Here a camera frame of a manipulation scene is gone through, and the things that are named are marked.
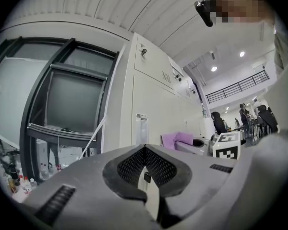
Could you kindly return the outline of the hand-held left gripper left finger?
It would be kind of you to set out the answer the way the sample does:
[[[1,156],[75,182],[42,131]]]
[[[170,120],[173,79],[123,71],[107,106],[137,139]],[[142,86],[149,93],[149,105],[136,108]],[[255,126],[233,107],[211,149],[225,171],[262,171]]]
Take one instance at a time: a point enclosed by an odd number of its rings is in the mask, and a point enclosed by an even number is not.
[[[145,157],[146,147],[139,145],[110,160],[102,171],[108,188],[123,199],[146,202],[146,193],[138,188],[140,175],[146,166]]]

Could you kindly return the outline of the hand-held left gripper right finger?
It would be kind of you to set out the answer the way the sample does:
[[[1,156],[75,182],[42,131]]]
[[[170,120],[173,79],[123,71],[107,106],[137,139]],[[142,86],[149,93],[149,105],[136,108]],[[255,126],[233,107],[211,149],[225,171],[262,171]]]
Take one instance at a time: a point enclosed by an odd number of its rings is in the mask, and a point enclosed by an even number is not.
[[[181,194],[192,178],[192,171],[186,163],[152,145],[144,146],[144,164],[159,188],[161,197]]]

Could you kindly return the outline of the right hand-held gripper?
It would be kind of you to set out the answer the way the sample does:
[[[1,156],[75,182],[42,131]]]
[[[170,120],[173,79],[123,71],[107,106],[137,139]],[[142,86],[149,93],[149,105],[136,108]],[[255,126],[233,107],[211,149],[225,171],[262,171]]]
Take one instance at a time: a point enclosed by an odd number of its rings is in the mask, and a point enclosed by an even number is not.
[[[208,154],[214,158],[235,159],[240,158],[241,146],[246,143],[241,138],[240,132],[227,132],[220,135],[212,135],[208,143]],[[202,139],[194,139],[192,144],[186,144],[180,141],[175,142],[175,150],[204,155],[204,141]]]

